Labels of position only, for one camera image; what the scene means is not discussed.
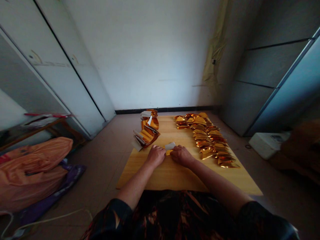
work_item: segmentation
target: purple bag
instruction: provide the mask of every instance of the purple bag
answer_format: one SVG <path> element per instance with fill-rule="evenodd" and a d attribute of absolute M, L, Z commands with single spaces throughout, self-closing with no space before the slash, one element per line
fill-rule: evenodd
<path fill-rule="evenodd" d="M 48 211 L 51 206 L 63 195 L 65 195 L 67 191 L 77 182 L 87 168 L 84 165 L 67 165 L 64 161 L 62 161 L 60 165 L 68 171 L 64 182 L 55 193 L 35 204 L 32 204 L 20 212 L 19 215 L 21 226 L 35 222 L 46 211 Z"/>

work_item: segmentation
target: tiled floor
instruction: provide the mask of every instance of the tiled floor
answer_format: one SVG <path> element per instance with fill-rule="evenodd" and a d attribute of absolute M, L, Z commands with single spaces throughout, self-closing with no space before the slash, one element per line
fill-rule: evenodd
<path fill-rule="evenodd" d="M 273 169 L 248 142 L 238 137 L 217 116 L 207 112 L 214 125 L 221 128 L 243 166 L 264 193 L 255 197 L 269 211 L 288 219 L 302 236 L 315 239 L 320 207 L 303 186 Z M 185 112 L 159 113 L 184 115 Z M 140 115 L 117 115 L 91 142 L 70 156 L 70 163 L 88 168 L 79 182 L 56 204 L 43 219 L 60 216 L 79 208 L 89 209 L 94 216 L 117 193 L 116 184 L 132 151 L 132 131 L 140 128 Z M 29 239 L 78 239 L 90 223 L 86 212 L 41 225 Z"/>

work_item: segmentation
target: person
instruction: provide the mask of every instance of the person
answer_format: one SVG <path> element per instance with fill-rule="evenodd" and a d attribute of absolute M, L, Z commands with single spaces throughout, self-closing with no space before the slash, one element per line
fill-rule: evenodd
<path fill-rule="evenodd" d="M 81 239 L 299 239 L 288 221 L 268 212 L 180 145 L 170 153 L 172 159 L 197 175 L 210 193 L 144 191 L 165 153 L 162 147 L 151 147 L 142 167 L 95 216 Z"/>

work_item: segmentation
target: white box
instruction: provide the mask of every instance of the white box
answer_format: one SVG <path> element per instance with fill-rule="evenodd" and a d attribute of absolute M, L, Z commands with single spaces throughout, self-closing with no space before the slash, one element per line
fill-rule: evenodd
<path fill-rule="evenodd" d="M 265 160 L 270 159 L 289 138 L 289 133 L 255 133 L 249 144 Z"/>

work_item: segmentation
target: hand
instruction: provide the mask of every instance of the hand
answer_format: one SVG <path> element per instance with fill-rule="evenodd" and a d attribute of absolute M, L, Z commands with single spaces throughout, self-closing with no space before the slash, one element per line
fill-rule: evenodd
<path fill-rule="evenodd" d="M 152 166 L 154 169 L 158 167 L 166 156 L 166 150 L 157 145 L 153 145 L 148 154 L 145 164 Z"/>
<path fill-rule="evenodd" d="M 180 165 L 189 168 L 196 159 L 181 145 L 175 146 L 170 153 L 172 159 Z"/>

